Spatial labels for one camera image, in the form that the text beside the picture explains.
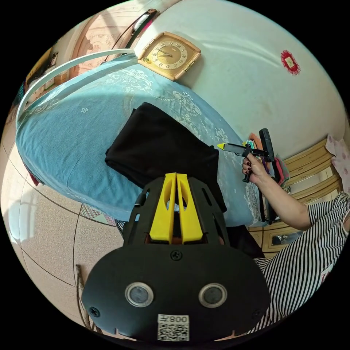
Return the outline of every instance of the black cloth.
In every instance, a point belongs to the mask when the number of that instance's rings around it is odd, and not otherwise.
[[[253,259],[265,257],[263,250],[244,225],[227,227],[226,230],[231,247],[240,250]]]
[[[150,103],[133,110],[105,161],[141,188],[167,173],[195,177],[208,185],[222,212],[226,211],[217,183],[219,151]]]

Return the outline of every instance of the label sticker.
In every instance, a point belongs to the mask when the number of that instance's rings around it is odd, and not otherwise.
[[[190,340],[190,318],[187,315],[158,315],[158,340],[185,342]]]
[[[300,73],[300,67],[289,51],[284,50],[281,53],[281,62],[290,74],[297,75]]]

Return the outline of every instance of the white bed frame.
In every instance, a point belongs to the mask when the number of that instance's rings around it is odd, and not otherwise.
[[[135,53],[135,51],[131,48],[117,48],[114,50],[107,50],[107,51],[100,51],[100,52],[95,52],[92,54],[88,54],[85,56],[81,56],[75,59],[72,59],[71,61],[68,61],[60,66],[58,66],[57,68],[53,69],[52,71],[48,72],[47,74],[45,74],[43,77],[41,77],[38,81],[36,81],[30,88],[29,90],[26,92],[26,94],[24,95],[23,99],[21,100],[18,110],[17,110],[17,114],[16,114],[16,123],[18,120],[18,117],[24,112],[24,108],[27,104],[27,102],[29,101],[30,97],[33,95],[33,93],[40,88],[41,86],[43,86],[45,83],[47,83],[49,80],[51,80],[52,78],[54,78],[55,76],[57,76],[58,74],[63,73],[65,70],[68,70],[80,63],[89,61],[91,59],[95,59],[95,58],[99,58],[99,57],[103,57],[103,56],[109,56],[109,55],[116,55],[116,54],[132,54]]]

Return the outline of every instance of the blue bedsheet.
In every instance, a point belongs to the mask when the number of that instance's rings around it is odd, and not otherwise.
[[[127,221],[141,189],[105,164],[105,152],[132,109],[149,102],[208,145],[242,140],[191,89],[120,56],[58,86],[16,121],[23,162],[47,186]],[[259,221],[255,185],[242,182],[242,158],[220,151],[218,183],[228,226]]]

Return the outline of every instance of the beige clock frame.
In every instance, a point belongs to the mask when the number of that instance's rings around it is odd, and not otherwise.
[[[183,68],[181,68],[181,70],[176,75],[172,75],[169,72],[164,71],[161,68],[158,68],[156,66],[150,65],[149,63],[146,63],[146,62],[143,61],[144,55],[145,55],[146,51],[149,49],[149,47],[162,36],[169,36],[169,37],[173,38],[174,41],[179,41],[179,42],[184,43],[185,45],[190,47],[195,53],[194,56],[188,61],[187,65],[185,65]],[[162,32],[162,33],[158,34],[156,37],[154,37],[146,45],[146,47],[142,50],[142,52],[138,56],[137,60],[138,60],[138,63],[140,63],[144,67],[149,68],[153,72],[155,72],[157,74],[160,74],[160,75],[162,75],[163,77],[165,77],[165,78],[167,78],[169,80],[175,81],[175,80],[178,80],[180,77],[182,77],[189,70],[189,68],[194,64],[194,62],[196,62],[196,60],[199,58],[200,55],[201,55],[201,50],[198,47],[196,47],[195,45],[193,45],[191,42],[186,40],[185,38],[182,38],[182,37],[180,37],[180,36],[178,36],[176,34],[173,34],[173,33]]]

